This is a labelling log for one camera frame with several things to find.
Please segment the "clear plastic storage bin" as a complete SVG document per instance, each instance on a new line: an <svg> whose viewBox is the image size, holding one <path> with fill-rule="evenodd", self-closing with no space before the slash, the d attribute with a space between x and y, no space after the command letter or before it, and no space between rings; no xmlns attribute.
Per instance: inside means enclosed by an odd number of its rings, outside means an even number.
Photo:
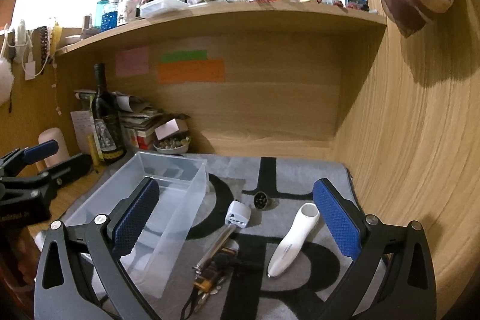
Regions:
<svg viewBox="0 0 480 320"><path fill-rule="evenodd" d="M111 213L146 181L158 188L158 194L143 197L146 211L140 214L142 231L130 253L120 261L143 296L154 301L164 293L206 195L204 159L137 152L66 217L65 225L86 224L99 214Z"/></svg>

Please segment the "white handheld massager device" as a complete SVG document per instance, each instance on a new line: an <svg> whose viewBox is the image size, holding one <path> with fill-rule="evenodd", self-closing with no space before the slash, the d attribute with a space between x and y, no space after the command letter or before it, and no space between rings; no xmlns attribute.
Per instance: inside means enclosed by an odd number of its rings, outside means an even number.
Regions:
<svg viewBox="0 0 480 320"><path fill-rule="evenodd" d="M298 209L289 231L269 261L266 272L269 278L280 276L292 265L319 218L320 212L312 202L305 203Z"/></svg>

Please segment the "black amber lighter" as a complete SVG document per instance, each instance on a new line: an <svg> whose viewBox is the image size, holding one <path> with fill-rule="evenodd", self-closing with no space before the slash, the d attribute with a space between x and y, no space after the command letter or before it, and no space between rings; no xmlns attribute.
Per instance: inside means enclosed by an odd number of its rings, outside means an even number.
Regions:
<svg viewBox="0 0 480 320"><path fill-rule="evenodd" d="M202 265L195 266L193 286L200 292L210 292L227 275L238 255L237 249L221 247Z"/></svg>

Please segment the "silver metal cylinder keychain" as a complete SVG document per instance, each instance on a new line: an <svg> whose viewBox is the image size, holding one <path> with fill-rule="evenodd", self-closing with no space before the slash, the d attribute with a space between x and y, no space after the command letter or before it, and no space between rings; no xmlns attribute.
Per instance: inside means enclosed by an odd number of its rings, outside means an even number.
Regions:
<svg viewBox="0 0 480 320"><path fill-rule="evenodd" d="M224 227L222 227L216 239L208 247L207 251L197 262L197 264L193 267L193 270L196 274L200 274L208 267L208 264L212 260L213 256L221 249L223 244L227 241L227 239L230 237L230 235L233 234L236 229L237 227L232 223L226 224L224 225Z"/></svg>

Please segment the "white travel plug adapter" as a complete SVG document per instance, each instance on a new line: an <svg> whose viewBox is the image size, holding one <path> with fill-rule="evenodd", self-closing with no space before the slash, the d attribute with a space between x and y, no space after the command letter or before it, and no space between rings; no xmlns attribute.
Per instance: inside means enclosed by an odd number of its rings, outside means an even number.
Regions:
<svg viewBox="0 0 480 320"><path fill-rule="evenodd" d="M250 218L251 208L242 202L233 200L227 209L224 223L227 225L233 224L236 227L245 228L247 227Z"/></svg>

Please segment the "beige pink mug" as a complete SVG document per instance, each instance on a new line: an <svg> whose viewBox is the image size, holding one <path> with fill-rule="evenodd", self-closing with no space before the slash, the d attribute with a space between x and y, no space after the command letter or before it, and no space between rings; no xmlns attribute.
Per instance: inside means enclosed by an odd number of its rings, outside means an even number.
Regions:
<svg viewBox="0 0 480 320"><path fill-rule="evenodd" d="M43 159L46 168L64 163L71 157L64 134L59 127L48 128L38 136L38 144L44 143L49 147L49 155Z"/></svg>

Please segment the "yellow lip balm stick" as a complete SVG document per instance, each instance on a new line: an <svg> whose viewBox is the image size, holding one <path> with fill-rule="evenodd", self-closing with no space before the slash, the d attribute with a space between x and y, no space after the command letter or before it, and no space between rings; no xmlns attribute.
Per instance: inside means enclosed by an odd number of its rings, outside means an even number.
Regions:
<svg viewBox="0 0 480 320"><path fill-rule="evenodd" d="M89 154L92 158L93 165L95 167L99 166L100 165L100 159L98 157L98 152L97 152L97 148L96 148L96 144L95 144L95 138L94 138L94 135L92 133L87 135L87 145L88 145L88 148L89 148Z"/></svg>

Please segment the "handwritten white note sheet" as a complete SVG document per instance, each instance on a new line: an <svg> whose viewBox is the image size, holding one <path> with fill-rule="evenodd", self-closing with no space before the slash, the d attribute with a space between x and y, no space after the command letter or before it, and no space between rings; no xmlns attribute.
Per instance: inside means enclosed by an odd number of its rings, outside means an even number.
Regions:
<svg viewBox="0 0 480 320"><path fill-rule="evenodd" d="M70 113L80 152L89 154L88 135L93 133L89 110L78 110Z"/></svg>

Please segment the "dark wine bottle elephant label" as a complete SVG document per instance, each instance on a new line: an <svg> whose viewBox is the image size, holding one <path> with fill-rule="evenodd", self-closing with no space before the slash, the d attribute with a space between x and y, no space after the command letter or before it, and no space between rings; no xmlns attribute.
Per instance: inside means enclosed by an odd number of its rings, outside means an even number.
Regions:
<svg viewBox="0 0 480 320"><path fill-rule="evenodd" d="M116 97L107 90L105 64L95 64L94 71L97 83L96 93L91 103L94 129L103 162L111 165L125 156L126 147Z"/></svg>

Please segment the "grey black patterned mat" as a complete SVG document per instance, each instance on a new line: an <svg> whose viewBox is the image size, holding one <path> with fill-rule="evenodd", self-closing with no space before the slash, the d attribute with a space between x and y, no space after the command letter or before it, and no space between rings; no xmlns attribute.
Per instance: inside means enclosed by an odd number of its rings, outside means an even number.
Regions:
<svg viewBox="0 0 480 320"><path fill-rule="evenodd" d="M275 157L189 157L207 162L208 189L162 296L154 301L143 296L156 319L317 319L351 263L340 253L321 216L292 265L276 278L266 272L299 208L314 203L315 182L329 179L344 198L354 201L346 167ZM129 159L109 168L90 196ZM254 207L257 192L268 195L265 210ZM237 259L215 288L200 292L193 286L193 267L226 225L224 218L233 200L251 208L247 227L237 227L223 244L238 250ZM89 254L82 254L81 263L102 308L110 319L118 319Z"/></svg>

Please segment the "stack of books and papers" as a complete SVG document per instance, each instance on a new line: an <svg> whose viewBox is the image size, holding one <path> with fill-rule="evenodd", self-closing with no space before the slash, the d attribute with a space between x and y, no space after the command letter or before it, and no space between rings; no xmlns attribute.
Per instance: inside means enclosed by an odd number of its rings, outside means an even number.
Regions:
<svg viewBox="0 0 480 320"><path fill-rule="evenodd" d="M128 147L141 150L155 150L159 141L155 129L172 119L181 121L181 130L173 136L189 136L191 133L186 120L188 115L169 113L153 107L149 102L132 95L114 92L119 107L120 125Z"/></svg>

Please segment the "bowl of beads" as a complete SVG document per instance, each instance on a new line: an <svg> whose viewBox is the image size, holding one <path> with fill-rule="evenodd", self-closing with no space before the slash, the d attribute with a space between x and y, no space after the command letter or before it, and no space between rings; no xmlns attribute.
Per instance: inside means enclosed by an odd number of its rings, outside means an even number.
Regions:
<svg viewBox="0 0 480 320"><path fill-rule="evenodd" d="M154 150L160 154L185 154L190 147L189 136L173 136L154 143Z"/></svg>

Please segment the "pink sticky note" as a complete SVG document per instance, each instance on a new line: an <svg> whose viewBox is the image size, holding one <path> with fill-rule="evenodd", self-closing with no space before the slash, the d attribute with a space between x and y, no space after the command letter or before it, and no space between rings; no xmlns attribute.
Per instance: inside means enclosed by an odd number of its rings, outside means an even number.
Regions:
<svg viewBox="0 0 480 320"><path fill-rule="evenodd" d="M119 78L149 73L150 50L147 46L128 49L115 56L115 74Z"/></svg>

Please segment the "blue liquid glass bottle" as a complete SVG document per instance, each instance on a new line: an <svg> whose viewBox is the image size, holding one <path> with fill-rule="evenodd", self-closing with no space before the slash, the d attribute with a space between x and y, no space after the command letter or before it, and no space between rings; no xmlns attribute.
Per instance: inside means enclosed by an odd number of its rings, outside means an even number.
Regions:
<svg viewBox="0 0 480 320"><path fill-rule="evenodd" d="M109 0L101 18L100 30L106 32L117 26L120 0Z"/></svg>

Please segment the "green sticky note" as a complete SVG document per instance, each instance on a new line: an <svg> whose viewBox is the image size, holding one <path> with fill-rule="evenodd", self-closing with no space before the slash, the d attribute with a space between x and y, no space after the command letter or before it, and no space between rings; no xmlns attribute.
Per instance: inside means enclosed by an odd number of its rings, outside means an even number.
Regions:
<svg viewBox="0 0 480 320"><path fill-rule="evenodd" d="M163 63L207 60L207 59L208 59L208 52L204 49L180 50L180 51L163 53L160 56L160 61Z"/></svg>

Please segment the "orange sticky note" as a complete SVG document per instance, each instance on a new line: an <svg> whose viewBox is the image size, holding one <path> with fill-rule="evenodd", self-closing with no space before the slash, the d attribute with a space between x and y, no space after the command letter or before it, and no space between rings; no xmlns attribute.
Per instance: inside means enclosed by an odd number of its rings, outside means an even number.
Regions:
<svg viewBox="0 0 480 320"><path fill-rule="evenodd" d="M224 83L223 59L161 62L157 66L160 84Z"/></svg>

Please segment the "clear lidded box on shelf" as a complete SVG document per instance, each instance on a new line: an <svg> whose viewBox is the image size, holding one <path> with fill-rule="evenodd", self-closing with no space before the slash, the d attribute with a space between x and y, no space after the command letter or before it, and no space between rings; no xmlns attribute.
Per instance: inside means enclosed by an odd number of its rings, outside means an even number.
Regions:
<svg viewBox="0 0 480 320"><path fill-rule="evenodd" d="M140 6L140 16L149 19L174 10L184 10L188 4L179 0L154 0Z"/></svg>

